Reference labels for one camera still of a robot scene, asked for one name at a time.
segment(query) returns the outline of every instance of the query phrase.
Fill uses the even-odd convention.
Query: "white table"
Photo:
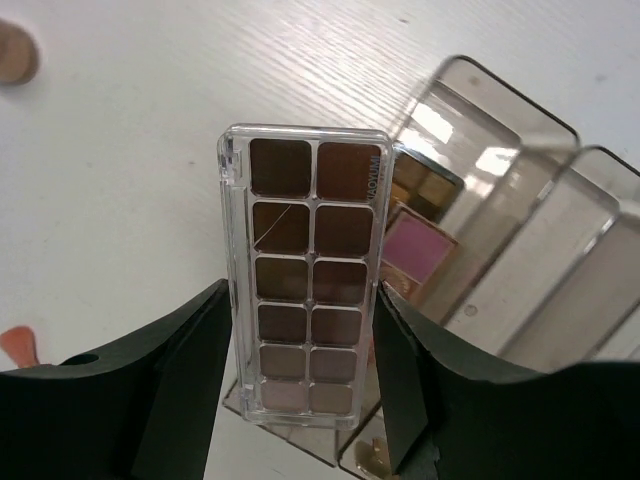
[[[464,53],[640,165],[638,2],[3,0],[0,17],[44,57],[0,90],[0,326],[34,325],[49,362],[226,275],[215,148],[231,123],[385,128]],[[226,411],[207,475],[350,478]]]

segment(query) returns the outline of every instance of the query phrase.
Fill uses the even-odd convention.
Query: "black screw hole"
[[[100,357],[94,355],[93,353],[82,353],[80,355],[76,355],[75,357],[71,357],[68,360],[65,360],[62,363],[62,366],[67,365],[86,365],[88,363],[93,363],[98,360]]]

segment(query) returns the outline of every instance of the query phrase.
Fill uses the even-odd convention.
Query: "brand logo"
[[[378,177],[380,176],[380,157],[374,155],[369,163],[369,179],[367,181],[367,200],[373,200],[378,191]]]

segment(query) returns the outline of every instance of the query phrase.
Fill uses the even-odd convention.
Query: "beige cylindrical object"
[[[0,84],[22,84],[38,71],[38,50],[21,27],[0,20]]]

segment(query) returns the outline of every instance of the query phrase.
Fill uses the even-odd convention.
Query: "clear plastic tray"
[[[354,428],[391,143],[373,130],[237,125],[218,145],[241,413]]]
[[[640,301],[640,177],[585,149],[447,328],[552,371],[590,358]]]
[[[421,308],[444,323],[578,149],[577,134],[474,61],[446,62],[397,142],[464,182],[439,227],[459,243]]]

